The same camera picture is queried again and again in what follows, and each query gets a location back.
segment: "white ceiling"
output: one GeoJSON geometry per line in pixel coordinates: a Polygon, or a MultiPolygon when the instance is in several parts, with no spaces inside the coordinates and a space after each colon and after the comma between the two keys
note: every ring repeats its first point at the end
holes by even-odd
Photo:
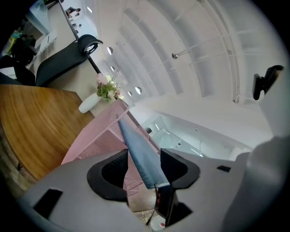
{"type": "Polygon", "coordinates": [[[121,76],[112,74],[124,93],[133,93],[126,96],[133,103],[174,95],[195,102],[214,101],[210,105],[224,102],[228,110],[236,109],[229,105],[232,103],[249,110],[244,111],[248,116],[250,111],[261,113],[251,93],[254,74],[263,76],[267,68],[287,64],[275,30],[246,0],[82,3],[85,10],[87,6],[92,9],[92,14],[85,13],[95,22],[104,42],[92,58],[97,64],[104,60],[108,67],[121,71],[121,76]],[[111,56],[108,46],[114,49],[111,56]],[[171,57],[182,51],[186,54],[178,59],[171,57]],[[136,86],[142,88],[141,95],[136,93],[136,86]]]}

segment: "black chair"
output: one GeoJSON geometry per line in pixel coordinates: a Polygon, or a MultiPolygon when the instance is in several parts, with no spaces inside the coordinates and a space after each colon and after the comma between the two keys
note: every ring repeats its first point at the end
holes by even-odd
{"type": "Polygon", "coordinates": [[[50,82],[80,65],[95,51],[98,44],[103,44],[96,37],[86,34],[63,50],[44,60],[36,74],[36,86],[46,87],[50,82]]]}
{"type": "Polygon", "coordinates": [[[71,43],[63,50],[44,60],[37,70],[36,80],[35,76],[28,69],[17,64],[17,62],[13,61],[13,58],[9,56],[3,57],[1,59],[3,65],[1,66],[0,60],[0,67],[14,67],[17,81],[2,74],[0,75],[0,84],[23,84],[46,87],[59,76],[86,61],[89,55],[97,49],[98,44],[103,44],[103,42],[92,35],[86,34],[81,36],[78,41],[71,43]]]}
{"type": "Polygon", "coordinates": [[[13,80],[10,77],[1,73],[0,75],[0,84],[22,84],[35,86],[35,76],[30,72],[24,65],[16,62],[16,60],[10,56],[3,56],[0,59],[0,68],[9,68],[14,67],[14,71],[17,77],[17,80],[13,80]]]}

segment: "wooden table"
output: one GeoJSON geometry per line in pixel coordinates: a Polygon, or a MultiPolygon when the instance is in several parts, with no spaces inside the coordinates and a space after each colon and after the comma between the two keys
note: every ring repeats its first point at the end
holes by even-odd
{"type": "Polygon", "coordinates": [[[94,117],[82,114],[75,92],[0,85],[2,136],[36,180],[58,167],[80,131],[94,117]]]}

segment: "black slot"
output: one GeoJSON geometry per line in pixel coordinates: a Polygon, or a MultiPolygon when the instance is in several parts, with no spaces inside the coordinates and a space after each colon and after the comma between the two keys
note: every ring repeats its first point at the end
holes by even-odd
{"type": "Polygon", "coordinates": [[[33,209],[42,217],[48,219],[50,213],[52,212],[62,194],[62,191],[50,188],[36,203],[33,209]]]}
{"type": "Polygon", "coordinates": [[[218,166],[217,169],[221,170],[221,171],[224,171],[224,172],[230,172],[231,168],[230,167],[227,167],[227,166],[218,166]]]}

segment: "pink metal mesh basket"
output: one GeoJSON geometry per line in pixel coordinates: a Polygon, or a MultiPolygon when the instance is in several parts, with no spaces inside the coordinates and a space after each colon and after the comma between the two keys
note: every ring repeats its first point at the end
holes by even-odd
{"type": "MultiPolygon", "coordinates": [[[[160,147],[150,138],[128,110],[128,105],[121,99],[113,102],[83,128],[68,150],[62,164],[92,155],[126,149],[127,146],[118,123],[120,119],[126,120],[132,128],[143,135],[153,150],[160,155],[160,147]]],[[[131,196],[140,191],[139,185],[142,183],[142,178],[129,153],[128,171],[125,175],[123,188],[127,191],[127,195],[131,196]]]]}

